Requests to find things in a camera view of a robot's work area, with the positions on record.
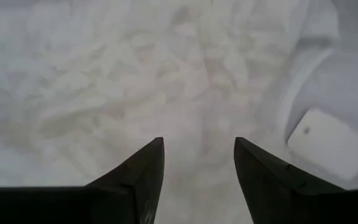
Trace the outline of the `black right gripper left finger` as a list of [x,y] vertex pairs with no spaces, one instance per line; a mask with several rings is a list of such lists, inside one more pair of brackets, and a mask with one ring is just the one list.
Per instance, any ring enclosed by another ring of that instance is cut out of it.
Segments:
[[0,224],[154,224],[163,138],[84,186],[0,187]]

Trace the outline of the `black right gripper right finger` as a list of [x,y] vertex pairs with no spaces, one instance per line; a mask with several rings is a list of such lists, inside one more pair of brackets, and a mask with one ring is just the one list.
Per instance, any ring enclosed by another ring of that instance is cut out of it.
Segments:
[[342,189],[241,137],[234,162],[254,224],[358,224],[358,189]]

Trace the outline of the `white lace garment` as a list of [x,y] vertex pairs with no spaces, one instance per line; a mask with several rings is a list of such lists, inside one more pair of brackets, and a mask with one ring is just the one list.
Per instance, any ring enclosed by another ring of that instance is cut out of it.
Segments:
[[243,137],[358,188],[358,0],[0,0],[0,186],[165,142],[155,224],[253,224]]

